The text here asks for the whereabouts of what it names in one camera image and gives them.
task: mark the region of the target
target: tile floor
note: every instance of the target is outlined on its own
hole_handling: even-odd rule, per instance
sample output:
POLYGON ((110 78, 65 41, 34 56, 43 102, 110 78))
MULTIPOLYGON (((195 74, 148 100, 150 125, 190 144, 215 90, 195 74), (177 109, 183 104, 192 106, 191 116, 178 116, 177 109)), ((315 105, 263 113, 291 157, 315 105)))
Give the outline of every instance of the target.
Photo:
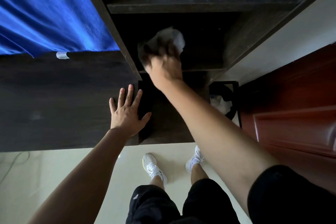
MULTIPOLYGON (((125 223, 133 190, 138 185, 150 182, 141 163, 142 156, 147 152, 154 154, 158 165, 168 177, 166 192, 181 212, 191 186, 185 163, 194 149, 195 143, 125 147, 116 162, 110 186, 95 223, 125 223)), ((34 151, 27 161, 27 153, 21 154, 0 185, 0 223, 27 222, 38 206, 90 150, 34 151)), ((16 155, 14 152, 0 153, 0 179, 16 155)), ((204 169, 228 193, 241 224, 250 224, 250 219, 207 162, 204 169)))

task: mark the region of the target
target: left hand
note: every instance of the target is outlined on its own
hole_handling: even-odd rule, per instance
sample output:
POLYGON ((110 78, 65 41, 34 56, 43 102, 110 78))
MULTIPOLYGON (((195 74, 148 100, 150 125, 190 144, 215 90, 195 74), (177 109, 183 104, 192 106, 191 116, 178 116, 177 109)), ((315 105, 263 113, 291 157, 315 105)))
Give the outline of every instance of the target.
POLYGON ((141 120, 139 120, 138 106, 142 96, 142 90, 138 91, 133 104, 131 105, 132 96, 133 85, 130 84, 128 86, 126 100, 124 99, 125 89, 120 89, 118 108, 115 107, 113 98, 110 98, 111 128, 121 128, 125 133, 129 134, 129 137, 134 136, 143 129, 152 115, 151 112, 148 112, 141 120))

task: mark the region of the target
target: right hand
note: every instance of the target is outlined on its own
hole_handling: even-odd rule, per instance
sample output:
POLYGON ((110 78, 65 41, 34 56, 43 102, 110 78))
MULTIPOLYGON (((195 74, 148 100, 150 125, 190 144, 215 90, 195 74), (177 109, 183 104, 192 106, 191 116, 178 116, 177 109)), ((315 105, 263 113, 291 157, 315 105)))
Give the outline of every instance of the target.
POLYGON ((161 91, 169 82, 183 81, 179 53, 173 43, 169 43, 167 48, 160 47, 159 56, 149 55, 145 70, 161 91))

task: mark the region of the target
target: blue curtain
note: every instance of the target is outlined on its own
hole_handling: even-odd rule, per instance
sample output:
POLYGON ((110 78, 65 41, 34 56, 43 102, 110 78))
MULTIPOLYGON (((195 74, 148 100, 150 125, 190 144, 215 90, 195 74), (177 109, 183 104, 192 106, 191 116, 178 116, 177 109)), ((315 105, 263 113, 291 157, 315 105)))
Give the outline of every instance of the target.
POLYGON ((0 0, 0 55, 117 50, 90 0, 0 0))

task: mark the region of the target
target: sneaker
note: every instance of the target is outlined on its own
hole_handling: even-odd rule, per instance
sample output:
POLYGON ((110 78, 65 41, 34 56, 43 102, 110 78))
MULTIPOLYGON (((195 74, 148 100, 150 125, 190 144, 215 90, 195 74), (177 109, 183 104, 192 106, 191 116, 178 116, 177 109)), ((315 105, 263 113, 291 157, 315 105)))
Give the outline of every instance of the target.
POLYGON ((147 172, 147 174, 153 179, 156 175, 161 177, 163 185, 167 184, 167 177, 163 174, 160 168, 157 166, 156 158, 150 154, 146 153, 142 158, 142 166, 147 172))
POLYGON ((193 168, 194 164, 200 164, 202 165, 202 162, 204 160, 203 154, 201 154, 200 149, 196 145, 195 147, 195 154, 191 159, 188 160, 188 162, 185 165, 185 168, 187 169, 188 173, 191 174, 191 169, 193 168))

